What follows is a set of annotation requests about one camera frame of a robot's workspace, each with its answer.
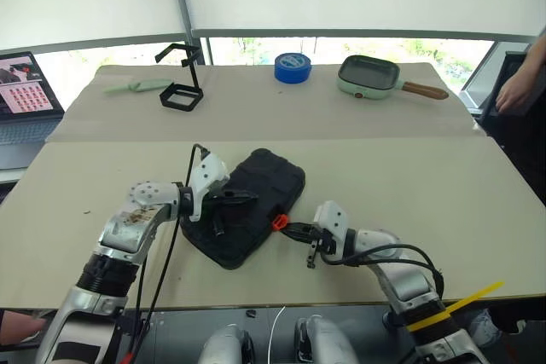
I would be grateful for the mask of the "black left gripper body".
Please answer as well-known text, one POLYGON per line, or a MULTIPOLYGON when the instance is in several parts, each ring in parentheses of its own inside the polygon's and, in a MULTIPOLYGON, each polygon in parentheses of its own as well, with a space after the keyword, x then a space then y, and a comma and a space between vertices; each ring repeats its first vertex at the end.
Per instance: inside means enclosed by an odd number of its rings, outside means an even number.
POLYGON ((217 189, 209 192, 203 199, 203 218, 210 218, 217 209, 232 205, 234 199, 235 191, 232 189, 217 189))

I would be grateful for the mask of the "bystander's bare hand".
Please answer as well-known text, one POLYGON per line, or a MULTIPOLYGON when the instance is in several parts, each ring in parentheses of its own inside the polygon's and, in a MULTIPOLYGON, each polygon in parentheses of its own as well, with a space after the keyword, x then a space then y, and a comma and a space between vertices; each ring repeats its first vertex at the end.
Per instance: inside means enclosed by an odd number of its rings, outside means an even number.
POLYGON ((496 108, 500 113, 519 107, 531 93, 534 81, 527 77, 510 78, 501 88, 496 99, 496 108))

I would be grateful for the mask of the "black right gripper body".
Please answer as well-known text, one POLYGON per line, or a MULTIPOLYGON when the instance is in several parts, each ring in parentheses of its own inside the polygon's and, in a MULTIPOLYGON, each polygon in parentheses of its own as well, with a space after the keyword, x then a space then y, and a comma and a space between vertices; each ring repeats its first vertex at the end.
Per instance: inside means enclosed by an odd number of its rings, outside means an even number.
POLYGON ((309 232, 311 239, 311 253, 322 252, 325 254, 335 254, 337 244, 335 237, 327 229, 319 229, 312 226, 309 232))

